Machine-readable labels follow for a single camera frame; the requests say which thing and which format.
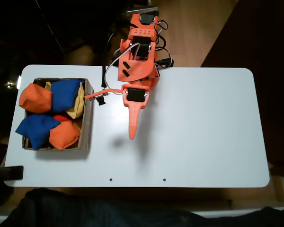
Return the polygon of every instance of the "yellow bean bag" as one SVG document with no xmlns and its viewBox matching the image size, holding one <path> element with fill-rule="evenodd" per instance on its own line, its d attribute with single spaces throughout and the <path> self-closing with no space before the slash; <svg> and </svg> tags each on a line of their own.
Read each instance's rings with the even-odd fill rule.
<svg viewBox="0 0 284 227">
<path fill-rule="evenodd" d="M 78 95 L 75 99 L 74 106 L 66 111 L 66 113 L 72 118 L 76 119 L 83 114 L 84 107 L 84 89 L 82 83 L 78 89 Z"/>
<path fill-rule="evenodd" d="M 52 86 L 51 82 L 47 82 L 46 85 L 45 85 L 45 90 L 50 91 L 51 90 L 51 86 Z"/>
</svg>

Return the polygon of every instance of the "black clip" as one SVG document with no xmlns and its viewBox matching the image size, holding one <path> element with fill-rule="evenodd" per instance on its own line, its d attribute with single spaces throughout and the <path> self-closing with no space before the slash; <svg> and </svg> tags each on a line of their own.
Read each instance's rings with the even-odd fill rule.
<svg viewBox="0 0 284 227">
<path fill-rule="evenodd" d="M 105 104 L 104 96 L 99 96 L 99 97 L 96 98 L 96 100 L 98 101 L 99 105 Z"/>
</svg>

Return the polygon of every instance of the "orange plastic part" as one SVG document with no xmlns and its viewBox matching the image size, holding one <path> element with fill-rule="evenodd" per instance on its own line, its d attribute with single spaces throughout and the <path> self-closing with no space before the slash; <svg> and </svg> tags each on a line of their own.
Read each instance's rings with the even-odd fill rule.
<svg viewBox="0 0 284 227">
<path fill-rule="evenodd" d="M 155 48 L 156 43 L 151 42 L 151 50 L 148 53 L 148 59 L 146 61 L 130 60 L 130 52 L 127 52 L 125 55 L 123 55 L 119 59 L 118 80 L 124 82 L 131 82 L 149 76 L 153 72 L 155 67 Z M 124 61 L 130 66 L 129 69 L 127 69 L 126 66 L 123 64 Z M 129 74 L 128 77 L 123 73 L 123 70 L 125 70 Z"/>
<path fill-rule="evenodd" d="M 84 96 L 84 98 L 94 98 L 94 97 L 96 97 L 96 96 L 100 96 L 100 95 L 105 94 L 105 93 L 107 93 L 107 92 L 122 93 L 122 90 L 119 90 L 119 89 L 111 89 L 111 88 L 109 88 L 109 89 L 104 89 L 104 90 L 102 90 L 102 91 L 98 91 L 98 92 L 93 93 L 93 94 L 91 94 L 91 95 Z"/>
<path fill-rule="evenodd" d="M 126 92 L 127 92 L 127 89 L 129 87 L 144 89 L 146 91 L 145 101 L 143 103 L 134 102 L 134 101 L 128 101 Z M 129 132 L 129 138 L 132 140 L 135 137 L 135 135 L 136 135 L 140 110 L 144 109 L 146 107 L 148 98 L 150 96 L 150 93 L 149 93 L 149 89 L 150 88 L 147 87 L 147 86 L 139 86 L 139 85 L 132 85 L 132 84 L 124 84 L 122 86 L 122 88 L 123 88 L 123 92 L 122 93 L 123 93 L 124 106 L 128 107 L 128 110 L 129 110 L 129 127 L 128 127 L 128 132 Z"/>
<path fill-rule="evenodd" d="M 156 24 L 158 22 L 158 17 L 155 16 L 154 23 Z M 131 19 L 131 24 L 136 25 L 140 29 L 154 29 L 157 26 L 155 24 L 150 24 L 150 25 L 143 25 L 140 22 L 140 14 L 133 14 L 133 17 Z"/>
<path fill-rule="evenodd" d="M 155 29 L 132 28 L 129 31 L 128 39 L 133 39 L 134 36 L 149 37 L 151 41 L 155 42 L 157 33 Z"/>
</svg>

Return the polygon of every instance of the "bean bag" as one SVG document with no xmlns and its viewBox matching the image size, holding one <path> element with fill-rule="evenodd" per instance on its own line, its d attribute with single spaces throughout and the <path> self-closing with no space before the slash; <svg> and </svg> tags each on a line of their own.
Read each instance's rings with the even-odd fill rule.
<svg viewBox="0 0 284 227">
<path fill-rule="evenodd" d="M 46 85 L 45 85 L 45 90 L 50 91 L 51 90 L 51 86 L 52 86 L 51 82 L 47 82 Z"/>
<path fill-rule="evenodd" d="M 75 99 L 75 104 L 72 108 L 68 109 L 66 113 L 72 118 L 76 119 L 83 114 L 84 107 L 84 89 L 82 83 L 80 83 L 80 87 L 78 90 L 78 95 Z"/>
<path fill-rule="evenodd" d="M 54 118 L 42 114 L 34 114 L 23 119 L 16 133 L 28 137 L 34 150 L 38 150 L 48 141 L 50 130 L 60 124 Z"/>
<path fill-rule="evenodd" d="M 72 122 L 61 122 L 60 125 L 51 129 L 49 142 L 57 149 L 64 150 L 70 145 L 74 144 L 80 131 Z"/>
<path fill-rule="evenodd" d="M 35 114 L 45 113 L 52 108 L 52 92 L 31 83 L 21 93 L 19 106 Z"/>
<path fill-rule="evenodd" d="M 73 107 L 81 82 L 82 81 L 78 79 L 68 79 L 52 83 L 52 112 L 63 112 Z"/>
<path fill-rule="evenodd" d="M 71 122 L 71 119 L 69 119 L 67 116 L 64 116 L 64 114 L 55 115 L 53 118 L 60 122 Z"/>
</svg>

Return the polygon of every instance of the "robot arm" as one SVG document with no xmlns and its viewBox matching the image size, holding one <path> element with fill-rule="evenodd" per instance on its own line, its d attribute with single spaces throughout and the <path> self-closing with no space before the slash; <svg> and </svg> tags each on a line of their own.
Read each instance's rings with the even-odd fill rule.
<svg viewBox="0 0 284 227">
<path fill-rule="evenodd" d="M 133 139 L 138 126 L 140 110 L 146 107 L 150 97 L 149 91 L 156 86 L 160 78 L 157 66 L 161 65 L 157 63 L 156 51 L 166 49 L 165 45 L 157 47 L 159 37 L 162 38 L 156 30 L 157 16 L 134 14 L 130 25 L 128 39 L 121 40 L 121 54 L 115 59 L 115 61 L 119 60 L 118 80 L 127 83 L 123 84 L 122 89 L 104 89 L 87 95 L 85 98 L 96 98 L 102 105 L 105 104 L 103 96 L 108 95 L 109 92 L 122 93 L 124 106 L 129 109 L 129 137 Z M 172 65 L 171 56 L 168 60 L 170 67 Z"/>
</svg>

